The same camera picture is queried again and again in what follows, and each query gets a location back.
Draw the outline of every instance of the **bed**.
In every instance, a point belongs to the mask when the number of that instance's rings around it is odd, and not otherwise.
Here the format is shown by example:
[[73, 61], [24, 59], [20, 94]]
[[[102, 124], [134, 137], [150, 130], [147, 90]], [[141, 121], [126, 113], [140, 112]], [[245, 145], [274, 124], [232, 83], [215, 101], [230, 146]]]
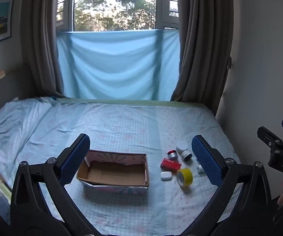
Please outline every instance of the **bed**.
[[[0, 177], [12, 188], [19, 162], [37, 164], [57, 157], [81, 133], [90, 137], [91, 149], [147, 154], [146, 194], [100, 192], [76, 178], [65, 186], [80, 211], [105, 235], [177, 235], [202, 211], [216, 186], [196, 172], [195, 159], [182, 162], [194, 175], [188, 189], [181, 190], [175, 176], [167, 182], [160, 179], [160, 163], [177, 141], [190, 143], [201, 134], [225, 158], [239, 162], [212, 112], [201, 104], [42, 97], [10, 101], [0, 109]], [[61, 219], [45, 186], [41, 188], [52, 215]], [[240, 188], [237, 185], [221, 219], [230, 215]]]

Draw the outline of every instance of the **open box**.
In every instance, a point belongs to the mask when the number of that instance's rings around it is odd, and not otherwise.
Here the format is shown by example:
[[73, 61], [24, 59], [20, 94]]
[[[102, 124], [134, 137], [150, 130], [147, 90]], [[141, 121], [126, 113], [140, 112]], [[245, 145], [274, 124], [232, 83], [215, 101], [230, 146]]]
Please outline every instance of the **open box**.
[[76, 178], [106, 192], [142, 194], [149, 187], [147, 156], [89, 150]]

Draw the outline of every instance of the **light blue cloth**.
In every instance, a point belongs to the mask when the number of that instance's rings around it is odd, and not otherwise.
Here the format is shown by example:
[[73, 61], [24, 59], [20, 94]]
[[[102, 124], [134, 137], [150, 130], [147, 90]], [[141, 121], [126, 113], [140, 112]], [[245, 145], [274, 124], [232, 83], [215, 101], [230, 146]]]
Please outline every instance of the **light blue cloth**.
[[176, 30], [57, 33], [64, 94], [169, 101], [179, 77]]

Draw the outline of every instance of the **yellow tape roll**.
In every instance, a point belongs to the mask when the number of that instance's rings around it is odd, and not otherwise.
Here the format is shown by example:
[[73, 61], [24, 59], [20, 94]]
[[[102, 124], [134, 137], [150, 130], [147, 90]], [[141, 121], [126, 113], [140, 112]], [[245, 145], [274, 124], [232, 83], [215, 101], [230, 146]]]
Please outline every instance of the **yellow tape roll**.
[[189, 168], [179, 169], [176, 173], [176, 178], [180, 187], [189, 186], [193, 182], [193, 174]]

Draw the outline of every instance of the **small red package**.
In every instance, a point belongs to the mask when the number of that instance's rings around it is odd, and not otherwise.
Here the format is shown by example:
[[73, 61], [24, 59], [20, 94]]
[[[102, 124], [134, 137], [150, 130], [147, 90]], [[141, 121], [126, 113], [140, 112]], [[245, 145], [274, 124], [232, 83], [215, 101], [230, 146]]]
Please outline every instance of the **small red package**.
[[181, 168], [181, 164], [176, 161], [164, 158], [161, 162], [160, 167], [169, 171], [177, 172]]

